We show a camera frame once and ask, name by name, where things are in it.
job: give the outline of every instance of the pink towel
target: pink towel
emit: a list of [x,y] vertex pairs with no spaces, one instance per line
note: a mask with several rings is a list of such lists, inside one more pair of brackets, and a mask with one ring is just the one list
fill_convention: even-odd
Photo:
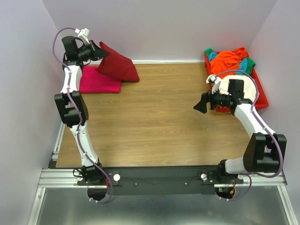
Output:
[[81,93],[119,93],[121,80],[98,73],[98,67],[83,68],[79,90]]

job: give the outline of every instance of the screw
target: screw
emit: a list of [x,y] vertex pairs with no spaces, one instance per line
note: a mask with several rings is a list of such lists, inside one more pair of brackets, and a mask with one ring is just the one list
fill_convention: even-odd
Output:
[[202,179],[202,180],[207,180],[207,175],[206,175],[205,173],[202,173],[202,174],[201,174],[201,179]]

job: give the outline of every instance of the white wall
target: white wall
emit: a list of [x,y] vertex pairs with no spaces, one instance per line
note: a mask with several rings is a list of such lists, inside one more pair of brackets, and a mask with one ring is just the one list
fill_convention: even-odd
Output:
[[133,60],[203,60],[249,47],[276,0],[43,0],[58,29],[90,29]]
[[23,225],[59,128],[53,96],[63,72],[51,52],[57,29],[42,1],[6,1],[0,15],[0,224]]
[[286,135],[284,172],[287,190],[300,222],[300,1],[278,0],[255,37],[249,54],[270,106],[262,118]]

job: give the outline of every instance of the wood tabletop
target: wood tabletop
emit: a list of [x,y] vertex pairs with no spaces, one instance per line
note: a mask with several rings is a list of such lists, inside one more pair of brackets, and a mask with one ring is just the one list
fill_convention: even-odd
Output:
[[[210,88],[204,64],[135,66],[139,83],[122,83],[118,94],[83,95],[103,166],[216,165],[243,156],[249,137],[237,118],[193,109]],[[68,127],[56,166],[81,167]]]

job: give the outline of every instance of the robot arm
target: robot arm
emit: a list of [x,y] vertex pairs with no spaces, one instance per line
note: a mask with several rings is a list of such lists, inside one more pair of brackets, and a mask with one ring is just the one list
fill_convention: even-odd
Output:
[[246,129],[250,141],[243,157],[237,159],[222,160],[219,167],[229,174],[239,174],[247,172],[275,173],[279,168],[279,155],[277,148],[266,129],[276,138],[281,153],[284,157],[286,138],[278,135],[270,129],[262,118],[257,114],[255,107],[251,109],[252,101],[244,98],[244,81],[230,79],[228,90],[225,94],[220,91],[222,80],[211,75],[207,83],[213,85],[212,90],[203,93],[200,102],[194,109],[206,113],[206,104],[210,102],[210,109],[214,110],[218,106],[228,107]]
[[[84,61],[99,60],[107,56],[109,53],[97,47],[92,40],[88,40],[88,29],[76,29],[75,32],[78,34],[77,37],[67,36],[62,39],[66,50],[63,62],[68,66],[68,68],[63,66],[63,70],[65,71],[64,85],[60,94],[54,96],[54,100],[62,122],[70,128],[76,140],[81,155],[83,178],[85,181],[90,181],[94,185],[97,185],[103,182],[103,179],[100,179],[103,177],[103,174],[101,174],[93,163],[99,167],[102,166],[90,141],[88,132],[89,113],[79,91],[79,84],[82,77]],[[78,47],[76,40],[80,40],[83,45]],[[80,135],[77,129],[79,126],[78,124],[80,123],[80,117],[74,105],[70,105],[68,94],[72,97],[82,117]]]

